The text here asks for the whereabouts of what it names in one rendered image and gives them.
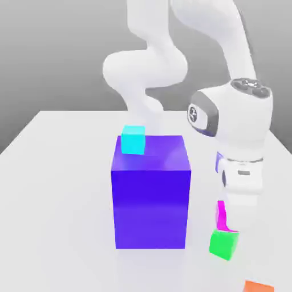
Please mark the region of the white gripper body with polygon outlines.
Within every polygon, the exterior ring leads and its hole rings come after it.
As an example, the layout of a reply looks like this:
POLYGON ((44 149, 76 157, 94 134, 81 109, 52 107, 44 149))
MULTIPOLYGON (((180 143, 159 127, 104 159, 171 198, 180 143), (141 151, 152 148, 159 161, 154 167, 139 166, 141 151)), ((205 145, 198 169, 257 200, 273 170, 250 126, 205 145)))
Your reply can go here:
POLYGON ((263 160, 221 160, 223 199, 258 199, 263 190, 263 160))

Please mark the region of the small magenta cube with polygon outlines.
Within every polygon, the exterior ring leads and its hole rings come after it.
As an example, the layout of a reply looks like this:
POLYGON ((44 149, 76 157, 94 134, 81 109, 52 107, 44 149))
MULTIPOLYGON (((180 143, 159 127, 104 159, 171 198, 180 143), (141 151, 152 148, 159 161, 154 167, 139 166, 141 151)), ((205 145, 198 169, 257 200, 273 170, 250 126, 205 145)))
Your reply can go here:
POLYGON ((216 228, 219 231, 238 233, 237 230, 231 230, 227 226, 227 215, 226 215, 226 210, 225 210, 225 203, 223 200, 217 201, 216 228))

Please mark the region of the small green cube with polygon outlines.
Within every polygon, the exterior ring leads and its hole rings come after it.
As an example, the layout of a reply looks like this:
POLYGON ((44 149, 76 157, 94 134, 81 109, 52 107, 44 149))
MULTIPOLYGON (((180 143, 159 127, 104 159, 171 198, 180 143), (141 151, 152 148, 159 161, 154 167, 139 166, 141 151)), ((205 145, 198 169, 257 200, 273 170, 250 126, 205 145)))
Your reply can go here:
POLYGON ((214 230, 210 238, 209 252, 224 260, 231 260, 239 235, 239 232, 214 230))

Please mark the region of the small orange cube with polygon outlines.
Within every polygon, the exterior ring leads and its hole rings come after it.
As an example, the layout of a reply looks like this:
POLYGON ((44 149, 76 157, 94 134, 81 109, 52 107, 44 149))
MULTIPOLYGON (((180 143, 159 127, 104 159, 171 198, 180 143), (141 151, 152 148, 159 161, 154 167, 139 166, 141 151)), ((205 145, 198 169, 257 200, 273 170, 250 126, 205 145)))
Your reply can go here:
POLYGON ((274 287, 253 281, 245 281, 242 292, 274 292, 274 287))

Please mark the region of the small cyan cube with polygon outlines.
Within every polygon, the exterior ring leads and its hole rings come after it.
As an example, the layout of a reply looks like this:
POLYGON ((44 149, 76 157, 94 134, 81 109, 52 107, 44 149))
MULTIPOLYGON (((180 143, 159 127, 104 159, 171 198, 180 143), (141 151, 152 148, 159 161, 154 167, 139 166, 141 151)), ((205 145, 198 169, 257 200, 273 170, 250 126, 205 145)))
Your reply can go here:
POLYGON ((125 125, 121 133, 122 154, 143 155, 145 150, 145 126, 125 125))

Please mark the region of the large blue box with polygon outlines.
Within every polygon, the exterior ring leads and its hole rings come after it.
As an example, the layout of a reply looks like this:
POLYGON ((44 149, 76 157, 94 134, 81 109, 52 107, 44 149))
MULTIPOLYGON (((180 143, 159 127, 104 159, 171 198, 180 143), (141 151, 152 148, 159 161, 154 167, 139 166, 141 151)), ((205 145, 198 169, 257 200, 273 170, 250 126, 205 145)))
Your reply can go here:
POLYGON ((191 167, 182 136, 147 136, 143 155, 121 151, 111 167, 118 249, 183 249, 191 167))

